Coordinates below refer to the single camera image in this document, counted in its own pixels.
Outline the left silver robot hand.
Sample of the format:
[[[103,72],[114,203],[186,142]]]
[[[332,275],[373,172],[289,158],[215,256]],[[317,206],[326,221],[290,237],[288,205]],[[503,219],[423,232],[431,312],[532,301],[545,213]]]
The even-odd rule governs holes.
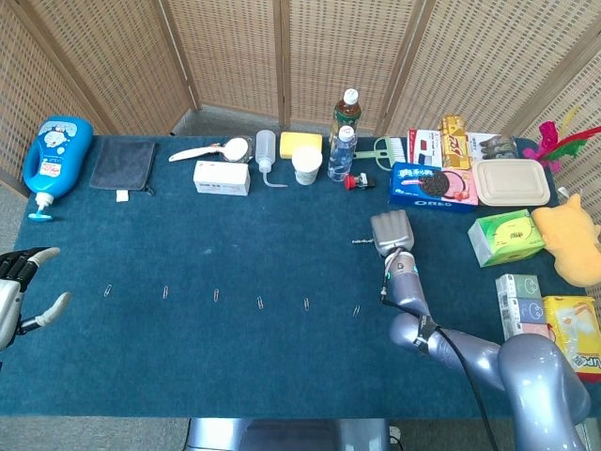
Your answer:
[[[1,255],[1,350],[10,347],[16,336],[25,335],[55,322],[71,300],[61,293],[45,312],[23,319],[24,294],[39,267],[60,254],[58,247],[35,247]]]

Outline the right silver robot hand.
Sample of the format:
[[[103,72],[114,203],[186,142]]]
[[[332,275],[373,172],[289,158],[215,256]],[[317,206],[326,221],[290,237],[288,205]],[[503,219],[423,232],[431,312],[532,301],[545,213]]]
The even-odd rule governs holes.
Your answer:
[[[381,257],[401,249],[411,251],[414,235],[405,210],[391,210],[370,218],[374,245]]]

